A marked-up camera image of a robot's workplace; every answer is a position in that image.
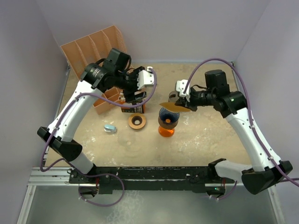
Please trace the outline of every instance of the small blue object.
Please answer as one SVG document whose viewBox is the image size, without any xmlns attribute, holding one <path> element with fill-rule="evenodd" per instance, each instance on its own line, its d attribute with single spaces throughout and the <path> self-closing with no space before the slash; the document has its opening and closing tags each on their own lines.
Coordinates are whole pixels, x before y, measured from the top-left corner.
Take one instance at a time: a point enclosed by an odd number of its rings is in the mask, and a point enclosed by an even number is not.
<svg viewBox="0 0 299 224">
<path fill-rule="evenodd" d="M 105 132 L 110 132 L 110 133 L 115 133 L 116 132 L 116 127 L 113 125 L 104 125 L 104 131 Z"/>
</svg>

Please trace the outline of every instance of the brown donut-shaped ring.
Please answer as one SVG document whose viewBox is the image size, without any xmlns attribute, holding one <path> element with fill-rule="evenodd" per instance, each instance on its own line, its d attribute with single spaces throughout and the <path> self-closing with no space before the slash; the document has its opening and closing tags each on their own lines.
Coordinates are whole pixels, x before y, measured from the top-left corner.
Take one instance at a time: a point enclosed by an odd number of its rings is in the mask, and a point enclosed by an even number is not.
<svg viewBox="0 0 299 224">
<path fill-rule="evenodd" d="M 141 129 L 145 126 L 145 123 L 145 116 L 141 113 L 133 113 L 128 119 L 128 124 L 133 129 Z"/>
</svg>

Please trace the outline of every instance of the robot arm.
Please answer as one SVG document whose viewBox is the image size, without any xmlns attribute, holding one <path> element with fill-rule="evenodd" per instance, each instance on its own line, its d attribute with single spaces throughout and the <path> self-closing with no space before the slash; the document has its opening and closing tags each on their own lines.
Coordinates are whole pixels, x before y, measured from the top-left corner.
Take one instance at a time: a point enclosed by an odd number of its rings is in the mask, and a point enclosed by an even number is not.
<svg viewBox="0 0 299 224">
<path fill-rule="evenodd" d="M 252 194 L 257 194 L 280 182 L 283 176 L 270 161 L 252 131 L 246 98 L 239 91 L 230 92 L 226 75 L 221 70 L 208 71 L 205 73 L 205 78 L 206 87 L 198 86 L 205 89 L 203 91 L 196 91 L 194 86 L 186 86 L 187 80 L 177 81 L 176 92 L 178 93 L 178 99 L 175 104 L 189 108 L 192 111 L 196 111 L 198 106 L 213 106 L 233 127 L 251 161 L 251 165 L 248 166 L 219 159 L 209 164 L 214 175 L 242 182 Z M 254 119 L 252 121 L 260 139 L 270 151 L 271 159 L 288 174 L 292 170 L 290 162 L 281 161 L 281 158 L 271 148 Z"/>
<path fill-rule="evenodd" d="M 75 92 L 59 116 L 48 127 L 40 127 L 37 131 L 44 141 L 53 135 L 49 146 L 83 174 L 93 175 L 96 166 L 84 155 L 82 146 L 73 137 L 83 117 L 98 99 L 96 96 L 115 86 L 123 89 L 127 103 L 138 103 L 146 97 L 146 92 L 136 92 L 154 83 L 151 73 L 144 67 L 128 74 L 127 64 L 130 64 L 130 56 L 112 49 L 107 59 L 86 66 Z M 81 93 L 87 94 L 78 98 Z"/>
</svg>

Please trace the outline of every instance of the gray wall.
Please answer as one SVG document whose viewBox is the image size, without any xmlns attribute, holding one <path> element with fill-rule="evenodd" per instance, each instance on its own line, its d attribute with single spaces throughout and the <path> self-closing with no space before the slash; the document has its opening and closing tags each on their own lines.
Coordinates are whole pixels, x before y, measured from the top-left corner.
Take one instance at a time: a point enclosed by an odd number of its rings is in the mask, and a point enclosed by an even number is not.
<svg viewBox="0 0 299 224">
<path fill-rule="evenodd" d="M 111 25 L 133 60 L 235 60 L 270 0 L 36 0 L 59 45 Z"/>
<path fill-rule="evenodd" d="M 36 131 L 55 115 L 66 60 L 34 0 L 0 1 L 0 217 L 16 223 L 43 142 Z"/>
<path fill-rule="evenodd" d="M 293 164 L 292 177 L 299 177 L 298 9 L 298 0 L 272 0 L 236 61 L 253 115 L 273 149 Z M 277 189 L 287 223 L 297 224 L 299 189 L 290 183 Z"/>
</svg>

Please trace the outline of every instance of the orange wooden box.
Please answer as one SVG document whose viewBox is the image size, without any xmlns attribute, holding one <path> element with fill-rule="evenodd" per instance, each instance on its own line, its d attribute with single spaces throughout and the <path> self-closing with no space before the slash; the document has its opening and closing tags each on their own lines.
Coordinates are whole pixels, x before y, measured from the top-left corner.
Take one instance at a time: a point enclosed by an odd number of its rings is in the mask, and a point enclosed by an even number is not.
<svg viewBox="0 0 299 224">
<path fill-rule="evenodd" d="M 106 58 L 111 48 L 119 49 L 125 53 L 127 52 L 122 34 L 116 26 L 108 27 L 61 46 L 62 51 L 78 79 L 87 65 L 101 58 Z M 102 97 L 121 103 L 119 101 L 120 93 L 121 90 L 114 87 L 107 90 Z M 98 99 L 93 104 L 93 107 L 98 114 L 101 114 L 110 110 L 114 105 L 102 99 Z"/>
</svg>

